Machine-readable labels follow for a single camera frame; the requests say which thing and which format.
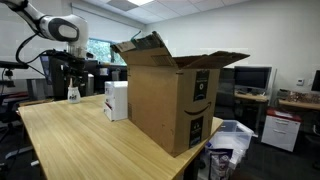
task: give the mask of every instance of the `box label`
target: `box label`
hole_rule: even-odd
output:
[[[203,116],[191,121],[189,148],[192,148],[201,142],[202,125],[203,125]]]
[[[196,75],[193,101],[199,101],[207,97],[210,70],[199,70]]]

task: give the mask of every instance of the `desk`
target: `desk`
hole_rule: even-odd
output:
[[[290,102],[290,101],[286,101],[286,100],[279,100],[279,104],[285,105],[285,106],[293,106],[293,107],[298,107],[298,108],[312,109],[312,110],[320,111],[320,104]]]
[[[234,96],[235,96],[235,98],[239,98],[239,99],[252,100],[252,101],[255,101],[259,104],[258,113],[257,113],[257,117],[256,117],[255,130],[254,130],[254,137],[258,137],[259,136],[259,124],[260,124],[261,118],[262,118],[263,106],[265,105],[265,103],[268,102],[268,98],[266,96],[261,96],[261,95],[239,94],[237,92],[234,93]]]
[[[103,97],[19,108],[47,179],[174,179],[206,143],[173,158],[129,120],[110,122]]]

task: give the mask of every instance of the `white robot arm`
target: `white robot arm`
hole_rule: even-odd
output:
[[[40,37],[68,42],[67,52],[76,58],[85,58],[88,41],[87,22],[76,15],[50,16],[39,12],[28,0],[0,0],[21,16]]]

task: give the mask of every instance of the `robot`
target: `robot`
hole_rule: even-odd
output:
[[[0,3],[7,5],[12,11],[22,17],[35,33],[44,39],[53,41],[67,42],[67,51],[47,50],[48,56],[54,56],[67,64],[64,70],[69,77],[81,76],[84,68],[85,58],[90,57],[86,46],[88,41],[88,25],[85,19],[76,16],[50,16],[39,12],[28,0],[0,0]],[[27,69],[29,62],[22,62],[19,52],[34,36],[28,38],[18,48],[16,53],[17,62],[0,61],[0,68],[5,68],[6,76],[11,80],[12,69]],[[0,81],[0,85],[12,85],[5,81]]]

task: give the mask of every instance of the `floor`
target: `floor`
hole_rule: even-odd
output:
[[[21,139],[21,129],[18,129],[15,134],[8,136],[0,144],[0,163],[6,162],[11,167],[14,162],[9,173],[0,173],[0,180],[4,180],[5,177],[7,180],[41,179],[39,166],[30,166],[33,157],[31,152],[19,155],[16,160],[4,159],[7,152],[17,149],[18,146],[29,145],[28,142],[19,145],[22,142]],[[247,156],[242,160],[230,179],[318,180],[320,179],[320,171],[312,168],[315,155],[311,152],[312,149],[304,142],[303,137],[299,137],[293,153],[260,143],[259,138],[252,138]]]

